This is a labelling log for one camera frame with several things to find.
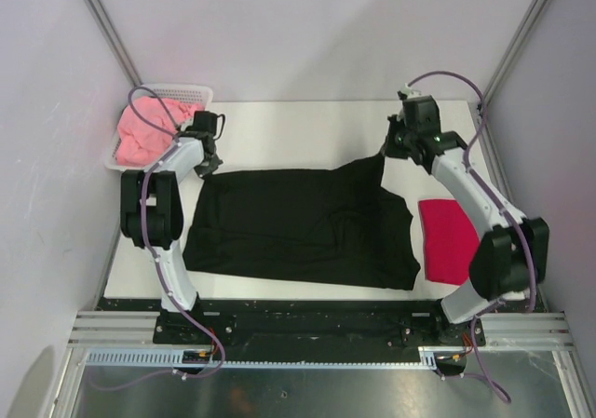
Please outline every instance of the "metal frame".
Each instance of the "metal frame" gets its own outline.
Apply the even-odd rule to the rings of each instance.
[[[95,293],[93,294],[92,299],[89,301],[85,309],[94,310],[97,308],[98,303],[103,297],[103,292],[105,291],[105,287],[108,284],[108,279],[110,277],[110,271],[112,270],[112,263],[114,262],[115,258],[115,250],[118,247],[118,242],[120,241],[122,233],[120,232],[120,222],[117,222],[114,228],[114,233],[112,235],[112,239],[110,241],[109,252],[106,256],[105,262],[103,263],[102,267],[102,275],[100,276],[100,282],[97,285],[97,289],[95,289]]]
[[[472,115],[474,125],[476,128],[478,128],[482,121],[478,111],[478,106],[476,103],[469,103],[468,107],[470,114]],[[501,163],[501,158],[496,151],[496,145],[494,143],[494,135],[492,131],[493,129],[489,121],[480,137],[482,155],[486,161],[486,167],[488,168],[491,182],[503,195],[505,195],[509,201],[511,201],[511,203],[515,204],[515,199],[511,193],[511,187],[509,186],[508,179],[505,176],[505,170]]]
[[[508,73],[519,58],[524,46],[527,44],[528,39],[544,14],[550,1],[551,0],[532,0],[532,3],[521,20],[518,30],[513,35],[503,58],[496,66],[496,70],[491,77],[488,86],[484,90],[484,99],[487,104],[491,103],[494,95],[507,78]]]
[[[184,349],[204,346],[155,345],[152,342],[157,313],[81,312],[76,318],[56,386],[46,416],[70,417],[75,409],[84,368],[89,366],[133,366],[170,368]],[[482,318],[486,346],[482,352],[551,352],[573,417],[595,415],[586,381],[577,359],[576,348],[563,313],[488,314]],[[435,351],[459,352],[461,348],[420,347],[421,362],[352,366],[345,364],[225,364],[226,368],[379,369],[434,370]]]
[[[112,52],[114,52],[114,56],[129,82],[133,86],[140,85],[142,82],[141,77],[126,50],[124,43],[120,39],[120,35],[115,29],[108,12],[103,6],[102,0],[85,0],[85,3],[93,16],[93,19],[97,22],[98,27],[102,31],[105,41],[108,43]]]

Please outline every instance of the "white wall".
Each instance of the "white wall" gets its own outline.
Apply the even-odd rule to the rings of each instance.
[[[596,0],[553,0],[490,112],[515,200],[550,225],[546,291],[596,390]]]
[[[0,0],[0,26],[0,416],[29,418],[117,225],[101,155],[128,83],[83,0]]]
[[[216,101],[395,100],[445,69],[486,86],[532,0],[102,0],[145,82]],[[470,94],[435,78],[439,98]]]

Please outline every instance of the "black t-shirt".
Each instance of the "black t-shirt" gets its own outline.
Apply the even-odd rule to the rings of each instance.
[[[412,214],[381,187],[381,155],[338,169],[205,177],[183,257],[189,271],[411,290]]]

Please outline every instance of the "red towel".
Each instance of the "red towel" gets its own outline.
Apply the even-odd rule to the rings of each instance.
[[[466,213],[452,199],[418,203],[425,235],[427,280],[462,285],[480,241]]]

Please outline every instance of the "metal pole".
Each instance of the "metal pole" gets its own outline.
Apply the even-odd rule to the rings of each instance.
[[[137,69],[134,67],[132,63],[132,59],[128,54],[118,32],[116,31],[114,24],[110,20],[105,7],[102,4],[101,0],[85,0],[91,15],[97,22],[100,30],[103,33],[103,37],[107,41],[110,49],[114,52],[115,58],[118,60],[122,71],[127,76],[127,79],[133,86],[138,86],[141,84],[142,80],[139,77],[139,73]]]
[[[484,91],[484,97],[487,104],[490,105],[494,95],[503,84],[505,78],[513,67],[513,64],[515,64],[516,59],[519,58],[523,47],[526,45],[528,38],[534,31],[538,20],[540,20],[550,1],[551,0],[533,0],[532,4],[530,4],[530,7],[521,20],[517,32],[513,35],[513,38],[505,51],[505,55],[503,55],[503,58],[496,67],[496,71]]]

